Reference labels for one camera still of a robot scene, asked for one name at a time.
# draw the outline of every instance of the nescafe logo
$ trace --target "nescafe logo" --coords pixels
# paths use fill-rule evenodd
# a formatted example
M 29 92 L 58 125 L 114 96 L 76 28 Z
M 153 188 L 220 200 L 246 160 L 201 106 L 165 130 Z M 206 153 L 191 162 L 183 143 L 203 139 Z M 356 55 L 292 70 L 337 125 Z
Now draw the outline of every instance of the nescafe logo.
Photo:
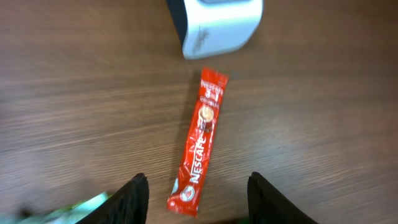
M 195 189 L 192 186 L 186 186 L 180 193 L 180 198 L 183 202 L 189 202 L 195 196 Z

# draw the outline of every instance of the wood grain surface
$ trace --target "wood grain surface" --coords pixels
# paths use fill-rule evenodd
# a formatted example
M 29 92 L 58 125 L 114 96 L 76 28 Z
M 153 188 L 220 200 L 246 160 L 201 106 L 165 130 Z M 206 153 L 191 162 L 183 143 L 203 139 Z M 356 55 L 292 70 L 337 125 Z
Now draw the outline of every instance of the wood grain surface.
M 0 0 L 0 213 L 150 183 L 147 223 L 248 214 L 260 172 L 319 223 L 398 223 L 398 3 L 267 0 L 184 60 L 165 1 Z M 166 211 L 202 67 L 231 75 L 197 219 Z

